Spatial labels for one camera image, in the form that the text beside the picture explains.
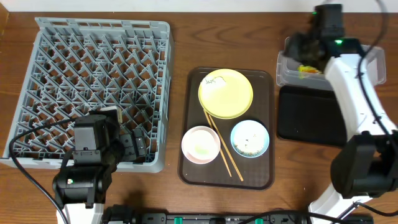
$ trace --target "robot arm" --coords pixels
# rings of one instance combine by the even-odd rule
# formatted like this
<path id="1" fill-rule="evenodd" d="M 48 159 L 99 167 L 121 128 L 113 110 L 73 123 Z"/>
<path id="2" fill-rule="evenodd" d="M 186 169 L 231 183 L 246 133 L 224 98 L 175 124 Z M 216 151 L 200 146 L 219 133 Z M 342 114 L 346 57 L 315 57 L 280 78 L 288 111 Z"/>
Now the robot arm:
<path id="1" fill-rule="evenodd" d="M 342 6 L 317 6 L 313 14 L 309 32 L 293 35 L 284 55 L 323 71 L 338 100 L 349 140 L 332 162 L 332 183 L 310 204 L 309 210 L 344 218 L 355 209 L 355 202 L 365 203 L 398 188 L 398 151 L 375 121 L 359 78 L 381 123 L 395 142 L 398 142 L 398 133 L 369 81 L 365 62 L 361 64 L 364 74 L 358 77 L 358 64 L 364 51 L 358 39 L 344 39 Z M 381 156 L 375 158 L 376 152 Z M 312 223 L 330 222 L 312 218 Z"/>
<path id="2" fill-rule="evenodd" d="M 120 119 L 120 109 L 113 106 L 90 111 L 90 115 L 75 120 L 75 150 L 65 154 L 53 180 L 55 200 L 69 224 L 100 223 L 117 164 L 145 156 L 141 130 L 119 135 Z M 66 166 L 70 156 L 73 165 Z M 62 224 L 58 212 L 57 218 Z"/>
<path id="3" fill-rule="evenodd" d="M 329 59 L 325 69 L 325 78 L 331 83 L 335 91 L 345 121 L 347 139 L 354 141 L 355 138 L 365 137 L 372 141 L 372 136 L 383 136 L 384 132 L 374 122 L 373 114 L 361 91 L 356 68 L 359 59 L 358 54 L 343 54 L 338 58 Z M 369 81 L 365 64 L 363 63 L 361 71 L 364 72 L 362 79 L 366 92 L 377 113 L 381 115 L 383 125 L 392 134 L 392 131 L 396 130 L 396 126 L 383 110 Z M 350 143 L 346 145 L 332 162 L 333 183 L 329 185 L 318 200 L 310 204 L 310 212 L 344 218 L 355 209 L 353 203 L 366 203 L 373 197 L 378 197 L 380 194 L 390 191 L 390 189 L 395 190 L 394 178 L 388 178 L 378 172 L 383 166 L 380 161 L 374 161 L 373 158 L 378 149 L 372 147 L 372 144 L 368 146 L 352 146 Z M 312 222 L 314 224 L 330 223 L 317 218 L 313 218 Z"/>

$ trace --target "wooden table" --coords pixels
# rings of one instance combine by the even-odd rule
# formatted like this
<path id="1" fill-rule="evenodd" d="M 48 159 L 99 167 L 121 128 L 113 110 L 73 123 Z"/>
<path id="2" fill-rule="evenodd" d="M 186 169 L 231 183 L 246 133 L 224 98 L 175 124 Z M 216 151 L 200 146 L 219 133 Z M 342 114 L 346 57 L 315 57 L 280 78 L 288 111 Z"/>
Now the wooden table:
<path id="1" fill-rule="evenodd" d="M 6 139 L 39 28 L 34 17 L 80 17 L 167 21 L 175 39 L 174 75 L 169 106 L 166 165 L 158 174 L 114 173 L 106 206 L 128 204 L 184 213 L 259 213 L 274 208 L 305 209 L 330 183 L 335 147 L 285 141 L 275 137 L 275 183 L 265 191 L 196 187 L 177 175 L 187 75 L 199 66 L 264 70 L 275 79 L 277 54 L 284 40 L 306 28 L 302 13 L 10 13 L 0 43 L 0 150 Z M 348 36 L 369 44 L 379 32 L 379 15 L 348 14 Z M 390 119 L 398 123 L 398 15 L 392 15 L 381 47 L 386 51 L 387 83 L 377 93 Z M 275 88 L 277 100 L 279 88 Z M 57 170 L 29 172 L 50 192 Z M 398 194 L 387 193 L 369 204 L 383 211 L 397 208 Z M 55 223 L 55 208 L 22 174 L 0 165 L 0 222 Z M 398 218 L 374 215 L 377 224 Z"/>

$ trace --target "dish rack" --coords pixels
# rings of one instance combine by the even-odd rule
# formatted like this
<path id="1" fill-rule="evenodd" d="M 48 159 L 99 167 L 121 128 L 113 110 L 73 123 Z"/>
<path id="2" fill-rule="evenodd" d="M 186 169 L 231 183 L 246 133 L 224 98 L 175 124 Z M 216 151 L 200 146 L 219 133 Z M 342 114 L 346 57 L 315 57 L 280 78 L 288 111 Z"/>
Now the dish rack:
<path id="1" fill-rule="evenodd" d="M 122 109 L 121 134 L 139 128 L 147 155 L 121 162 L 118 171 L 164 167 L 174 41 L 166 22 L 35 18 L 40 27 L 17 104 L 9 142 L 38 126 Z M 13 150 L 26 168 L 58 169 L 75 143 L 73 123 L 19 139 Z M 8 145 L 0 162 L 14 166 Z"/>

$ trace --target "wooden chopsticks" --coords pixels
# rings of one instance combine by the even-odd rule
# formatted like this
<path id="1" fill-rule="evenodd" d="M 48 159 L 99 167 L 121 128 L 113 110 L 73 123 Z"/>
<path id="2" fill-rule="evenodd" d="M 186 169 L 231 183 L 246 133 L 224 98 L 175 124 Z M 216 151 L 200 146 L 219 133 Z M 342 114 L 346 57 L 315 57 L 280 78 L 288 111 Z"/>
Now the wooden chopsticks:
<path id="1" fill-rule="evenodd" d="M 211 121 L 210 121 L 210 119 L 209 119 L 209 116 L 210 116 L 210 115 L 209 115 L 205 110 L 203 110 L 203 111 L 205 112 L 205 116 L 206 116 L 207 122 L 209 123 L 210 128 L 211 128 L 211 129 L 214 129 L 214 128 L 213 128 L 213 125 L 211 124 Z M 232 177 L 231 171 L 229 170 L 228 163 L 226 162 L 226 159 L 225 159 L 223 150 L 222 150 L 221 148 L 220 148 L 220 153 L 221 153 L 221 156 L 222 156 L 222 158 L 223 158 L 223 160 L 224 160 L 225 167 L 226 167 L 226 169 L 228 170 L 229 176 Z"/>
<path id="2" fill-rule="evenodd" d="M 209 123 L 209 125 L 210 125 L 210 128 L 211 128 L 211 129 L 216 129 L 216 132 L 217 132 L 218 136 L 220 137 L 221 142 L 223 143 L 223 146 L 224 146 L 224 148 L 225 148 L 226 153 L 227 153 L 228 156 L 229 156 L 229 159 L 231 159 L 232 165 L 234 166 L 236 173 L 238 173 L 239 178 L 241 179 L 241 181 L 243 181 L 243 177 L 242 177 L 242 175 L 241 175 L 241 173 L 240 173 L 238 167 L 236 166 L 235 161 L 234 161 L 234 159 L 233 159 L 232 156 L 231 156 L 231 153 L 229 153 L 229 150 L 228 150 L 228 148 L 226 147 L 226 144 L 225 144 L 225 142 L 224 142 L 224 139 L 223 139 L 221 133 L 218 131 L 218 128 L 217 128 L 217 126 L 216 126 L 216 123 L 213 121 L 213 118 L 211 117 L 210 114 L 208 114 L 205 110 L 203 110 L 203 111 L 205 112 L 205 116 L 206 116 L 206 119 L 207 119 L 207 121 L 208 121 L 208 123 Z M 228 172 L 229 172 L 229 176 L 232 177 L 231 171 L 229 170 L 229 167 L 228 167 L 228 164 L 227 164 L 227 162 L 226 162 L 225 156 L 224 156 L 223 151 L 222 151 L 221 149 L 220 149 L 220 153 L 221 153 L 221 156 L 222 156 L 222 158 L 223 158 L 223 160 L 224 160 L 225 166 L 226 166 L 226 168 L 227 168 L 227 170 L 228 170 Z"/>

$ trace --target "black tray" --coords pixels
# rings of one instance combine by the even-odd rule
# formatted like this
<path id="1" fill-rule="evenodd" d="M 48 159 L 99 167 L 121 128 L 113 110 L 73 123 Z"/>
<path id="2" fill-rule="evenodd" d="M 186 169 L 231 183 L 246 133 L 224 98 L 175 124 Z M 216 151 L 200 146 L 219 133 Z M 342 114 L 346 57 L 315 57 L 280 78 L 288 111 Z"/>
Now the black tray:
<path id="1" fill-rule="evenodd" d="M 217 68 L 196 68 L 190 72 L 185 104 L 183 133 L 195 126 L 209 126 L 198 99 L 200 82 Z M 274 182 L 274 81 L 262 71 L 237 70 L 250 81 L 253 88 L 253 101 L 250 108 L 235 119 L 213 118 L 229 152 L 231 153 L 244 181 L 241 181 L 225 153 L 232 177 L 229 176 L 221 154 L 208 164 L 198 165 L 190 162 L 180 150 L 178 175 L 187 184 L 240 189 L 265 190 Z M 255 120 L 266 127 L 270 137 L 268 150 L 257 158 L 245 158 L 232 148 L 230 134 L 233 127 L 243 120 Z"/>
<path id="2" fill-rule="evenodd" d="M 347 142 L 335 94 L 296 86 L 279 90 L 277 134 L 284 139 L 332 146 Z"/>

